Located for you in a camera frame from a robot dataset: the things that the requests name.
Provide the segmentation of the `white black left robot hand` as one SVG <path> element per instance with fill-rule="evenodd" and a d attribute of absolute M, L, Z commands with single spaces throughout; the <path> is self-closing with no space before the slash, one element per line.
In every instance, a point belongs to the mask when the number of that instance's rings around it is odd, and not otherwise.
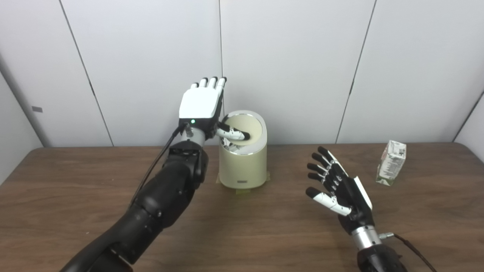
<path fill-rule="evenodd" d="M 202 78 L 183 94 L 178 111 L 178 123 L 182 136 L 203 146 L 215 136 L 235 141 L 248 141 L 251 136 L 219 121 L 223 107 L 223 91 L 226 77 Z"/>

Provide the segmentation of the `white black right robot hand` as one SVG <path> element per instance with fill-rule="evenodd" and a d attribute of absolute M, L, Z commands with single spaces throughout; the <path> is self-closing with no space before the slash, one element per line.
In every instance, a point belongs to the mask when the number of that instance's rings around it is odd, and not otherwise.
<path fill-rule="evenodd" d="M 326 191 L 308 187 L 306 195 L 337 213 L 342 228 L 349 235 L 360 227 L 375 226 L 373 205 L 360 179 L 350 177 L 329 150 L 322 146 L 317 150 L 312 158 L 318 163 L 307 164 L 311 170 L 308 177 L 321 183 Z"/>

